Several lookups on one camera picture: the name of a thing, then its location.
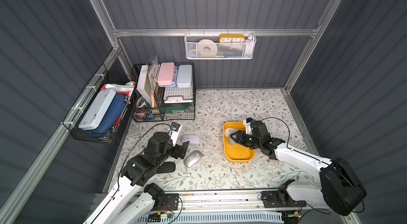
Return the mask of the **silver grey mouse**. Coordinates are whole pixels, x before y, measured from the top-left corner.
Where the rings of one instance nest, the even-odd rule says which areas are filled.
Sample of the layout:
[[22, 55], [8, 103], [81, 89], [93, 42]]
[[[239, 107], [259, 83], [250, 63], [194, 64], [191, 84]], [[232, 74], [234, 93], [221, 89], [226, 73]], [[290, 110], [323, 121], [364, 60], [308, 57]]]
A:
[[196, 164], [201, 158], [203, 157], [203, 154], [199, 150], [194, 150], [192, 151], [187, 157], [184, 158], [184, 165], [187, 168], [191, 168]]

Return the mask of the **black mouse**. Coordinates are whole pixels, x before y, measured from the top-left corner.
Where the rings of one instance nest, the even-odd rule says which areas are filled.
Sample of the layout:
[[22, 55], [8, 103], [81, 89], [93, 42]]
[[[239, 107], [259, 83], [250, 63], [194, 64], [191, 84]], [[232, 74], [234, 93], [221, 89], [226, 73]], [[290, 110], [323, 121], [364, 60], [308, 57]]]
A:
[[176, 170], [176, 164], [174, 162], [164, 162], [156, 171], [157, 174], [172, 173]]

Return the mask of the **white round mouse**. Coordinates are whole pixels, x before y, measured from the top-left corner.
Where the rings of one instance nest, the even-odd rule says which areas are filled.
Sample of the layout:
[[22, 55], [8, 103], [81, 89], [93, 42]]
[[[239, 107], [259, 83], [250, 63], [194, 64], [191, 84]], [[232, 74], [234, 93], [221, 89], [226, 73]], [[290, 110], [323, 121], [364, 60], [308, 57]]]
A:
[[227, 128], [224, 130], [224, 136], [229, 138], [231, 134], [237, 132], [238, 129], [234, 129], [234, 128]]

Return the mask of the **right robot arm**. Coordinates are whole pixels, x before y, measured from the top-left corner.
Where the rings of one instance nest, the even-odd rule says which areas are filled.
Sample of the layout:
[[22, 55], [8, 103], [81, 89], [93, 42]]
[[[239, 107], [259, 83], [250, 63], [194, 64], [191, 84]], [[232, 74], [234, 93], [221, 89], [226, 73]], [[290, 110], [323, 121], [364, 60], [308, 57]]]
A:
[[356, 211], [364, 204], [367, 191], [349, 163], [331, 160], [299, 150], [283, 140], [271, 136], [263, 121], [245, 119], [242, 129], [227, 128], [226, 139], [233, 145], [260, 150], [271, 159], [296, 166], [314, 178], [313, 182], [285, 181], [277, 191], [276, 200], [283, 207], [316, 204], [341, 216]]

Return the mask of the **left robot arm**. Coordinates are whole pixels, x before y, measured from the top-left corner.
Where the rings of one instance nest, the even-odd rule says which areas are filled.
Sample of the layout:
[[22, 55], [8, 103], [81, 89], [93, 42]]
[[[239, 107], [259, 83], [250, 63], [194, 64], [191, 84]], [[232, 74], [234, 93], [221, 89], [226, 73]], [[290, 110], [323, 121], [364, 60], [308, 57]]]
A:
[[179, 133], [156, 132], [147, 147], [131, 158], [121, 170], [108, 195], [85, 221], [86, 224], [133, 224], [140, 217], [159, 207], [164, 191], [156, 184], [147, 184], [165, 161], [185, 158], [189, 142], [176, 144]]

